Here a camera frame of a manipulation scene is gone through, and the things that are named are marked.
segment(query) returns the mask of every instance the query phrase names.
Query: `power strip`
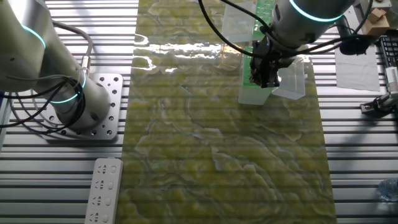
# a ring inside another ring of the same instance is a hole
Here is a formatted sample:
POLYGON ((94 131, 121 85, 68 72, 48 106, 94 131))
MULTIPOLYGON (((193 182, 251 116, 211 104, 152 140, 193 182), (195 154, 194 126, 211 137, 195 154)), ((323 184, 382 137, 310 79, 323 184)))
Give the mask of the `power strip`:
POLYGON ((97 159, 94 165, 85 224, 113 224, 118 206, 123 162, 97 159))

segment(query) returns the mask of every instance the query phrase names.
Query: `bolt hole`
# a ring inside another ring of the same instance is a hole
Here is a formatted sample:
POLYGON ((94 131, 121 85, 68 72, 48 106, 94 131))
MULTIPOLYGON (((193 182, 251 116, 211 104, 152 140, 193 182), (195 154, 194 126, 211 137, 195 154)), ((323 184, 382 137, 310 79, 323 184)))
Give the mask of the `bolt hole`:
POLYGON ((100 118, 98 117, 98 115, 94 112, 90 112, 90 116, 94 121, 99 121, 100 118))

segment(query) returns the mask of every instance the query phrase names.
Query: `transparent plastic container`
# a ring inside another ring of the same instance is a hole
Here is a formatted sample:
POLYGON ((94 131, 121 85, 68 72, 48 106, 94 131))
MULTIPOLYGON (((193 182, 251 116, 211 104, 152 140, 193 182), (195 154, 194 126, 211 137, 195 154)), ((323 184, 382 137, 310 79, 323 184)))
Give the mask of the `transparent plastic container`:
POLYGON ((398 179, 383 180, 379 184, 380 198, 388 202, 398 201, 398 179))
MULTIPOLYGON (((245 50, 252 52, 251 47, 246 47, 245 50)), ((249 81, 251 75, 250 61, 250 56, 243 55, 238 102, 248 105, 263 105, 275 88, 261 88, 249 81)))
MULTIPOLYGON (((252 52, 251 47, 246 47, 245 50, 252 52)), ((271 93, 292 100, 297 100, 305 96, 303 58, 298 57, 289 67, 281 68, 278 71, 280 86, 277 88, 261 88, 255 83, 251 83, 249 81, 251 75, 250 61, 251 58, 249 56, 243 56, 238 97, 239 103, 263 105, 271 93)))
POLYGON ((305 96, 304 59, 298 57, 287 68, 278 71, 280 86, 272 94, 292 100, 305 96))
MULTIPOLYGON (((237 5, 256 13, 256 5, 251 2, 241 2, 237 5)), ((254 18, 229 5, 225 7, 221 34, 232 43, 251 41, 254 18)))

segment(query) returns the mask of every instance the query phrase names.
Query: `metal cylinder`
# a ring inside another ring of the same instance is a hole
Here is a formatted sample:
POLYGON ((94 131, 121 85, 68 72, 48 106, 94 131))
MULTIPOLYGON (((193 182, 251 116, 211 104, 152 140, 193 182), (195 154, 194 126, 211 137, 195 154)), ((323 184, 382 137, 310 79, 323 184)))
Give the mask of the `metal cylinder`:
POLYGON ((272 30, 276 39, 298 48, 316 41, 354 0, 276 0, 272 30))
MULTIPOLYGON (((79 120, 70 127, 75 131, 89 129, 101 122, 108 114, 110 97, 99 83, 91 80, 78 64, 73 55, 59 39, 52 24, 50 11, 42 0, 9 0, 18 21, 32 29, 45 42, 45 51, 40 70, 40 77, 49 75, 66 75, 76 80, 83 93, 77 93, 74 86, 64 86, 52 99, 52 106, 60 121, 67 123, 78 116, 77 103, 84 103, 84 112, 79 120), (83 95, 84 101, 78 102, 76 94, 83 95)), ((36 92, 48 90, 62 82, 61 78, 53 78, 37 82, 33 89, 36 92)), ((48 99, 52 93, 44 95, 48 99)))

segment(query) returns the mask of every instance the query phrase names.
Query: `white paper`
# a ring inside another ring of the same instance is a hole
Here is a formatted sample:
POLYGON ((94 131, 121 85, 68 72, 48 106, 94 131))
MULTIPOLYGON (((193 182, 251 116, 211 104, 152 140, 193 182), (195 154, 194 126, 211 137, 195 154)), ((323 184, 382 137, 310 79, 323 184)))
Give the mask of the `white paper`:
POLYGON ((337 87, 380 91, 376 49, 372 45, 366 55, 343 55, 335 50, 337 87))

